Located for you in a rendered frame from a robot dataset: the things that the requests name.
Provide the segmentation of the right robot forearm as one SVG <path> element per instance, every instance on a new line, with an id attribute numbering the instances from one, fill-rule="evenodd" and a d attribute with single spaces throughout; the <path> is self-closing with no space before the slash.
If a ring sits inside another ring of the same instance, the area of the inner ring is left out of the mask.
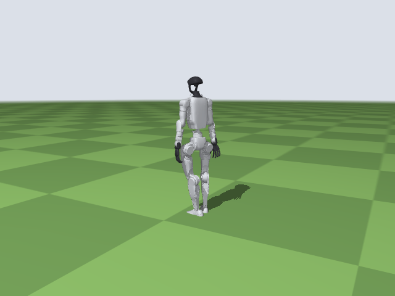
<path id="1" fill-rule="evenodd" d="M 210 136 L 211 142 L 215 143 L 215 138 L 216 138 L 215 123 L 213 123 L 212 125 L 209 125 L 208 129 L 209 129 L 209 133 L 210 133 L 209 136 Z"/>

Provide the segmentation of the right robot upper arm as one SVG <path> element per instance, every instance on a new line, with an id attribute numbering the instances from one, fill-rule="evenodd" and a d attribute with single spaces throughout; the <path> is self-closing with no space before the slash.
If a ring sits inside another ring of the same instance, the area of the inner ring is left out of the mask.
<path id="1" fill-rule="evenodd" d="M 213 111 L 212 111 L 212 100 L 211 99 L 207 99 L 208 101 L 208 121 L 207 121 L 207 125 L 212 125 L 214 123 L 213 121 Z"/>

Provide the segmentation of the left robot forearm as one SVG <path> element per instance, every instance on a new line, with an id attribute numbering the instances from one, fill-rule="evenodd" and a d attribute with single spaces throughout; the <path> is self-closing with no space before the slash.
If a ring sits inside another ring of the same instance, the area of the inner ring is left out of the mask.
<path id="1" fill-rule="evenodd" d="M 175 138 L 175 146 L 177 146 L 177 143 L 178 142 L 180 142 L 181 143 L 181 141 L 182 141 L 182 137 L 183 137 L 183 132 L 184 132 L 184 129 L 182 129 L 181 128 L 181 121 L 180 120 L 178 120 L 177 122 L 176 122 L 176 131 L 177 131 L 177 133 L 176 133 L 176 138 Z"/>

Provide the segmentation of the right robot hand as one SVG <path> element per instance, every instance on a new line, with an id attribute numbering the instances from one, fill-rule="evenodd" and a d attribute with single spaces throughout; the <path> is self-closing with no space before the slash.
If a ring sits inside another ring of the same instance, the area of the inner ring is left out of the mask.
<path id="1" fill-rule="evenodd" d="M 211 144 L 213 145 L 213 149 L 212 149 L 212 151 L 213 151 L 213 157 L 214 157 L 214 152 L 215 152 L 215 158 L 216 158 L 216 156 L 218 157 L 218 156 L 220 156 L 220 150 L 219 150 L 219 146 L 217 145 L 217 138 L 215 138 L 215 143 L 212 143 L 211 142 Z M 216 152 L 217 151 L 217 152 Z M 218 155 L 218 153 L 219 153 L 219 155 Z M 210 152 L 210 154 L 211 154 L 211 152 Z M 213 158 L 212 157 L 212 158 Z"/>

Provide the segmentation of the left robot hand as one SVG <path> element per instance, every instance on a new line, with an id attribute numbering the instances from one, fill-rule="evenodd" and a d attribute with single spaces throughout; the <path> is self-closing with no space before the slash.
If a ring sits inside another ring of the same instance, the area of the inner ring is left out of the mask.
<path id="1" fill-rule="evenodd" d="M 181 143 L 180 142 L 178 142 L 177 146 L 175 146 L 175 156 L 176 156 L 177 162 L 182 163 L 182 161 L 180 160 L 180 157 L 179 157 L 180 156 L 179 149 L 181 149 Z"/>

